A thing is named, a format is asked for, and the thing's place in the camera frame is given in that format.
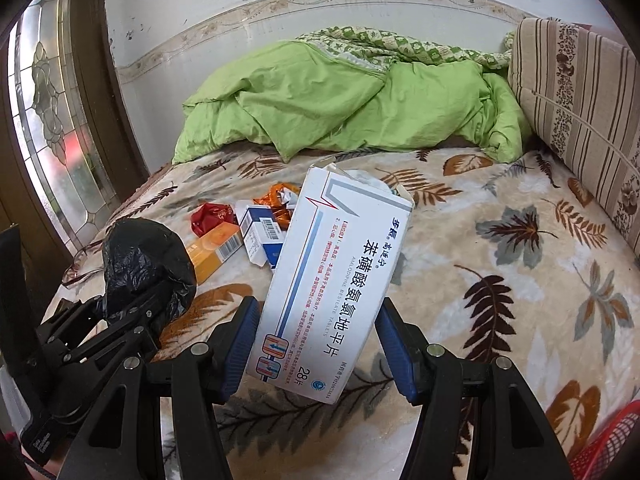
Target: red plastic basket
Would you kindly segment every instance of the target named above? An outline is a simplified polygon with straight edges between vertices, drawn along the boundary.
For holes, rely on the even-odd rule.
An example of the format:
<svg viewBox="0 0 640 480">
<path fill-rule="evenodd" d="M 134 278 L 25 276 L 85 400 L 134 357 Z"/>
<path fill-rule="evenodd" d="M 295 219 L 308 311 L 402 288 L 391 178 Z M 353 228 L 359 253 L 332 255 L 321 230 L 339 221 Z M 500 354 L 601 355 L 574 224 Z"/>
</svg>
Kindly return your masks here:
<svg viewBox="0 0 640 480">
<path fill-rule="evenodd" d="M 629 403 L 591 444 L 570 462 L 575 480 L 598 480 L 640 420 L 640 400 Z"/>
</svg>

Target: green patterned blanket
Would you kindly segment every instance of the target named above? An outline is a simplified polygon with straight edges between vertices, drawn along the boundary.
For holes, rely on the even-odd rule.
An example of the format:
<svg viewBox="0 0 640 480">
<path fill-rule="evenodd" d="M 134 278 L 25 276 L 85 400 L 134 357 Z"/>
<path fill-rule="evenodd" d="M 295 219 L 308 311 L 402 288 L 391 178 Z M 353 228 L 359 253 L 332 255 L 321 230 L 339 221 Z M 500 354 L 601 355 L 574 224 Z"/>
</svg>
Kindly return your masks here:
<svg viewBox="0 0 640 480">
<path fill-rule="evenodd" d="M 288 161 L 303 148 L 397 152 L 452 135 L 510 162 L 530 135 L 492 72 L 510 59 L 363 27 L 280 41 L 220 67 L 187 99 L 174 163 L 243 139 Z"/>
</svg>

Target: striped cushion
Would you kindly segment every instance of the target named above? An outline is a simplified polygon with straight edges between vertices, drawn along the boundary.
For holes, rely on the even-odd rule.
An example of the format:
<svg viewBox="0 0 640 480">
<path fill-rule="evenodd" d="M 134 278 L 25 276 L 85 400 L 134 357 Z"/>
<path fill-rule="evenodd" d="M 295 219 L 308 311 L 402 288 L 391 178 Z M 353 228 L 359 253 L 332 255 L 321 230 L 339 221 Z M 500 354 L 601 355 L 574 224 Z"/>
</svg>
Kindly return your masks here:
<svg viewBox="0 0 640 480">
<path fill-rule="evenodd" d="M 571 23 L 527 18 L 509 82 L 534 131 L 640 256 L 640 72 L 624 46 Z"/>
</svg>

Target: decorative wallpaper border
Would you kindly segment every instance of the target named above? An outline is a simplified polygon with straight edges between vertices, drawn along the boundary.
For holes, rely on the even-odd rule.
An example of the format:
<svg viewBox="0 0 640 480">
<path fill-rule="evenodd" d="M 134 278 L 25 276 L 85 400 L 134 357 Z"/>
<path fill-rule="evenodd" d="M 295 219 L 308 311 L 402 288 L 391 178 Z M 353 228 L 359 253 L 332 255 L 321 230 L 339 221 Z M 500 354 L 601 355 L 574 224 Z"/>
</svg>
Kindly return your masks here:
<svg viewBox="0 0 640 480">
<path fill-rule="evenodd" d="M 261 22 L 302 9 L 373 3 L 408 3 L 448 7 L 491 16 L 513 25 L 517 25 L 524 18 L 534 17 L 533 14 L 495 0 L 259 0 L 217 14 L 180 34 L 176 34 L 129 66 L 117 68 L 118 79 L 120 84 L 130 83 L 154 67 L 179 56 L 190 48 L 235 28 L 245 27 L 249 23 Z"/>
</svg>

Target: red candy wrapper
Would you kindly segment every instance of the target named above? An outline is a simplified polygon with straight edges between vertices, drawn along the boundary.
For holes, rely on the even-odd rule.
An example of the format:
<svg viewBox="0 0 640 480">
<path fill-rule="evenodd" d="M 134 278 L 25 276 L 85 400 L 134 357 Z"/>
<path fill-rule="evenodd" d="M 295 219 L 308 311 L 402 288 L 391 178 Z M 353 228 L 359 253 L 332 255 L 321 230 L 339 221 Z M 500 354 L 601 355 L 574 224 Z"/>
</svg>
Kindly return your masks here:
<svg viewBox="0 0 640 480">
<path fill-rule="evenodd" d="M 199 237 L 204 236 L 214 227 L 229 222 L 238 225 L 236 215 L 231 206 L 226 204 L 204 203 L 200 209 L 191 215 L 191 230 Z"/>
</svg>

